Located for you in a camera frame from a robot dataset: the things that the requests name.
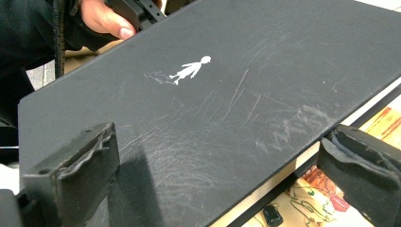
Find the white human figure sticker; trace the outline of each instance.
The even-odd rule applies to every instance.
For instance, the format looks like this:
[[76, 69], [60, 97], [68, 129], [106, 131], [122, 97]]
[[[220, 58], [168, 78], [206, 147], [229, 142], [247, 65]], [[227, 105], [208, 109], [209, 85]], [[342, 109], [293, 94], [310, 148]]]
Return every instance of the white human figure sticker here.
[[158, 81], [159, 83], [171, 83], [178, 85], [180, 79], [185, 79], [188, 76], [191, 76], [190, 78], [195, 77], [200, 71], [201, 66], [203, 64], [209, 63], [210, 60], [211, 58], [209, 56], [204, 56], [203, 58], [201, 58], [200, 62], [183, 64], [182, 67], [184, 67], [184, 69], [177, 72], [175, 75], [167, 76], [162, 74], [162, 72], [155, 72], [155, 73], [145, 74], [145, 77], [150, 77]]

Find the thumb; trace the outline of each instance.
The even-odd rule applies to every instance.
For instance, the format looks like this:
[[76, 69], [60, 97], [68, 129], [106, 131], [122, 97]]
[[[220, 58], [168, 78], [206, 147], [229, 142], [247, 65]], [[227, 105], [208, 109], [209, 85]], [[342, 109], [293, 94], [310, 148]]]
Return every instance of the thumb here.
[[115, 37], [127, 40], [136, 33], [135, 28], [126, 19], [114, 13], [112, 9], [108, 9], [108, 12], [103, 15], [103, 26]]

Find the white figure drawing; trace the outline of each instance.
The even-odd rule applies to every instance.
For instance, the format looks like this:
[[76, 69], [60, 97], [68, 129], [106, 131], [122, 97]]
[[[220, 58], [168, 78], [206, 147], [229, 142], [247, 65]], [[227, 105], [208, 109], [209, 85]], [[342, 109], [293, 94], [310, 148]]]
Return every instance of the white figure drawing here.
[[203, 64], [209, 63], [211, 60], [211, 58], [209, 56], [204, 56], [203, 58], [201, 58], [200, 62], [193, 62], [193, 63], [188, 63], [188, 64], [183, 64], [182, 67], [186, 67], [183, 70], [181, 70], [180, 72], [178, 72], [176, 75], [174, 76], [170, 76], [171, 79], [174, 79], [176, 77], [178, 77], [174, 83], [176, 85], [178, 85], [178, 80], [180, 79], [184, 79], [187, 76], [191, 75], [191, 78], [195, 77], [195, 75], [197, 75], [197, 73], [200, 71], [201, 66]]

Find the black cable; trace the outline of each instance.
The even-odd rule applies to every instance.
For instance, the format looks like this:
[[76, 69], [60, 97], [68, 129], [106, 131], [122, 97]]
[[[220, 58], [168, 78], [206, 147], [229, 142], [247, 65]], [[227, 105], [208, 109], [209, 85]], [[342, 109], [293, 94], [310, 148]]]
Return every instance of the black cable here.
[[64, 75], [64, 61], [65, 61], [64, 13], [65, 13], [65, 0], [53, 0], [53, 31], [54, 31], [56, 79]]

